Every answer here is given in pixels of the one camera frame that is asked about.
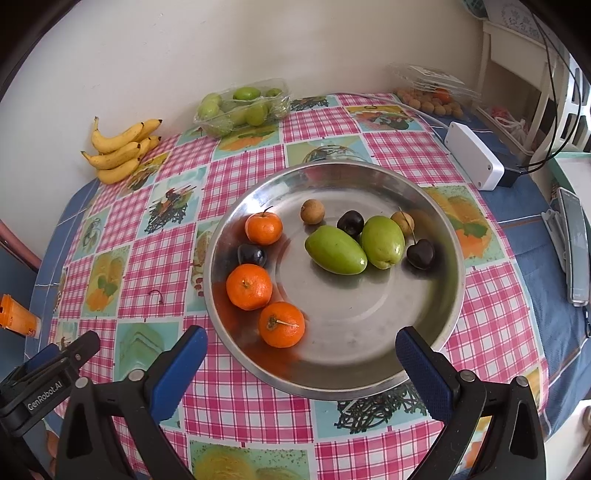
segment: black fruit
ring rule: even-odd
[[[355,210],[349,210],[341,218],[339,218],[339,221],[336,222],[336,227],[345,232],[347,235],[356,238],[361,233],[361,230],[363,230],[364,224],[365,222],[363,221],[363,217],[359,212],[356,212]]]
[[[267,263],[267,254],[258,245],[242,244],[238,247],[238,263],[252,263],[264,267]]]
[[[408,247],[407,258],[413,267],[427,270],[431,267],[435,258],[433,244],[429,240],[421,238],[416,244]]]

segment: metal plate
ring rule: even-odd
[[[369,264],[359,275],[323,270],[304,249],[315,227],[302,223],[300,208],[310,198],[324,203],[329,225],[348,210],[365,219],[390,217],[400,205],[413,216],[417,239],[427,238],[435,246],[436,264],[422,272],[404,258],[389,270]],[[306,318],[304,338],[287,349],[261,340],[256,327],[260,312],[232,305],[225,286],[238,264],[238,245],[248,242],[246,219],[270,206],[284,226],[279,241],[266,247],[271,301],[288,301]],[[440,350],[456,325],[464,289],[462,250],[435,201],[403,176],[346,160],[288,168],[247,192],[220,221],[204,272],[207,310],[232,355],[273,387],[319,400],[364,397],[404,382],[408,377],[394,352],[396,334],[413,325]]]

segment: blue gripper pad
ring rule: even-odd
[[[33,370],[36,370],[47,362],[53,360],[59,354],[60,348],[55,343],[50,343],[25,364],[25,370],[29,374]]]
[[[173,416],[206,353],[207,333],[199,328],[171,361],[166,372],[152,389],[150,415],[156,422]]]
[[[429,415],[432,419],[447,424],[453,414],[453,393],[445,380],[405,329],[398,332],[395,346],[396,355],[427,407]]]

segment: metal screw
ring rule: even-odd
[[[84,388],[86,385],[88,385],[88,378],[80,377],[78,380],[76,380],[74,385],[76,388]]]
[[[129,375],[127,375],[127,378],[129,378],[132,382],[138,382],[142,380],[143,377],[144,371],[141,368],[136,368],[135,370],[129,372]]]
[[[474,374],[474,372],[470,370],[462,370],[460,372],[460,378],[464,382],[474,382],[474,380],[476,379],[476,375]]]
[[[515,377],[515,382],[517,383],[517,385],[519,385],[520,387],[529,387],[530,383],[527,381],[527,378],[525,378],[524,376],[520,375],[518,377]]]

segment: orange bottle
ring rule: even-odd
[[[10,295],[4,294],[0,302],[0,326],[21,335],[39,338],[41,321]]]

